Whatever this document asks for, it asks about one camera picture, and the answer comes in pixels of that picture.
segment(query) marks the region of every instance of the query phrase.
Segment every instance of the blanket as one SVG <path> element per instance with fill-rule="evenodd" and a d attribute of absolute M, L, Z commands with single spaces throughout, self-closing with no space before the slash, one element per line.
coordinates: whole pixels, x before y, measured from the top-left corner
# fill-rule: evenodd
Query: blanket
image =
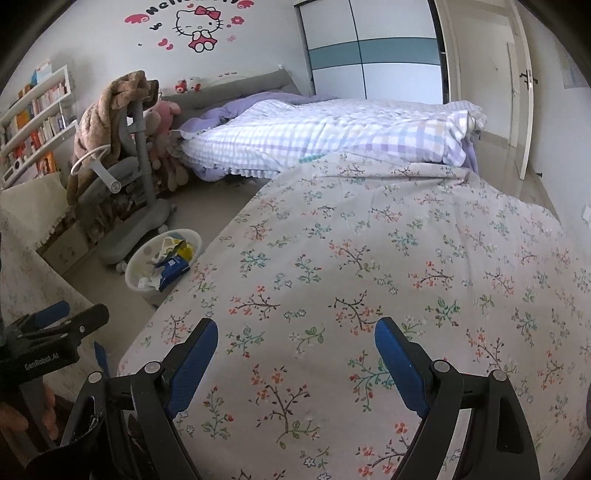
<path fill-rule="evenodd" d="M 146 100 L 153 93 L 153 82 L 146 80 L 145 72 L 128 73 L 111 82 L 101 93 L 100 98 L 93 102 L 84 112 L 80 120 L 80 128 L 74 136 L 74 153 L 72 165 L 89 151 L 101 145 L 111 145 L 111 151 L 101 162 L 106 168 L 112 167 L 121 153 L 118 125 L 121 113 L 130 102 Z M 67 185 L 67 201 L 75 205 L 78 197 L 96 178 L 91 171 L 70 175 Z"/>
<path fill-rule="evenodd" d="M 474 154 L 465 147 L 485 122 L 481 108 L 469 102 L 416 108 L 368 100 L 265 100 L 217 128 L 181 131 L 185 140 L 176 156 L 188 166 L 265 178 L 301 158 L 337 151 L 469 167 L 468 153 Z"/>
<path fill-rule="evenodd" d="M 161 360 L 210 317 L 217 351 L 174 421 L 205 480 L 388 480 L 420 423 L 375 347 L 391 316 L 433 359 L 505 371 L 542 479 L 562 479 L 590 436 L 590 285 L 550 212 L 469 170 L 331 154 L 259 192 L 120 371 Z"/>

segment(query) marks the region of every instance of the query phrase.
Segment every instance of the white wastebasket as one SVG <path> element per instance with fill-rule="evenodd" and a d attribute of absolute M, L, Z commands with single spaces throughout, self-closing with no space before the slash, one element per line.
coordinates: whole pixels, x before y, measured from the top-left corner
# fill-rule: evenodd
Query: white wastebasket
<path fill-rule="evenodd" d="M 158 308 L 168 295 L 174 290 L 176 284 L 183 276 L 173 281 L 164 291 L 160 292 L 154 287 L 138 287 L 139 280 L 143 277 L 150 277 L 154 271 L 154 265 L 151 260 L 158 255 L 162 242 L 168 236 L 175 236 L 174 234 L 182 236 L 193 247 L 193 258 L 189 262 L 189 266 L 193 265 L 203 249 L 203 241 L 201 236 L 194 230 L 187 228 L 180 228 L 178 230 L 170 230 L 161 235 L 155 236 L 152 240 L 142 245 L 139 250 L 131 257 L 125 270 L 125 283 L 128 288 L 136 293 L 142 295 L 144 300 L 152 307 Z"/>

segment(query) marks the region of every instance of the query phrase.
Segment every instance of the black clamp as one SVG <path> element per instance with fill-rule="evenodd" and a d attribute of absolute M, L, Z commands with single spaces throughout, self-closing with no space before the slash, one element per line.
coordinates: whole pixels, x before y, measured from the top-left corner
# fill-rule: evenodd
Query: black clamp
<path fill-rule="evenodd" d="M 4 332 L 0 346 L 0 401 L 20 410 L 29 422 L 27 434 L 15 434 L 18 446 L 28 457 L 54 448 L 43 426 L 46 409 L 43 375 L 75 364 L 82 339 L 109 320 L 109 310 L 95 305 L 62 324 L 70 306 L 60 301 L 45 310 L 14 321 Z"/>
<path fill-rule="evenodd" d="M 505 372 L 479 377 L 432 361 L 391 318 L 378 322 L 375 340 L 405 405 L 422 419 L 392 480 L 436 480 L 463 409 L 472 412 L 454 480 L 539 480 L 534 442 Z"/>
<path fill-rule="evenodd" d="M 216 347 L 217 326 L 203 319 L 162 362 L 126 377 L 90 374 L 60 447 L 33 459 L 29 478 L 201 480 L 172 422 L 188 408 Z M 126 411 L 135 412 L 141 438 L 130 438 Z"/>

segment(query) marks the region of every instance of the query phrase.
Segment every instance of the hello kitty wall decal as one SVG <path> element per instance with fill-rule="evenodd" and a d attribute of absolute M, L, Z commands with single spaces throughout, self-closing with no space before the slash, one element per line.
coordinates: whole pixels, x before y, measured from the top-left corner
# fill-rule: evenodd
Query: hello kitty wall decal
<path fill-rule="evenodd" d="M 154 45 L 165 47 L 168 51 L 173 49 L 173 45 L 166 37 L 163 38 L 163 33 L 173 30 L 180 37 L 190 37 L 185 44 L 193 52 L 207 53 L 215 49 L 221 29 L 238 27 L 246 23 L 242 15 L 235 15 L 228 7 L 244 10 L 254 5 L 254 0 L 167 0 L 159 3 L 157 7 L 148 7 L 145 13 L 129 15 L 125 18 L 125 23 L 142 25 L 147 31 L 157 31 Z M 236 35 L 228 37 L 228 43 L 235 40 Z"/>

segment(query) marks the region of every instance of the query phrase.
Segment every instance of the white door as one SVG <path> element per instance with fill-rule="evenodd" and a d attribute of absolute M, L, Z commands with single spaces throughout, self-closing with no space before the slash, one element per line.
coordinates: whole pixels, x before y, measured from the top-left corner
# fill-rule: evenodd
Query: white door
<path fill-rule="evenodd" d="M 494 151 L 506 151 L 481 158 L 477 149 L 481 176 L 498 186 L 509 158 L 523 179 L 534 99 L 530 50 L 514 0 L 447 0 L 447 6 L 457 42 L 462 98 L 482 107 Z M 516 84 L 521 74 L 530 81 L 522 77 Z"/>
<path fill-rule="evenodd" d="M 514 15 L 510 17 L 515 43 L 508 44 L 512 81 L 512 121 L 509 138 L 509 158 L 515 163 L 519 178 L 525 178 L 530 157 L 531 133 L 534 122 L 534 78 L 531 70 L 530 48 L 523 23 L 514 0 L 508 0 Z"/>

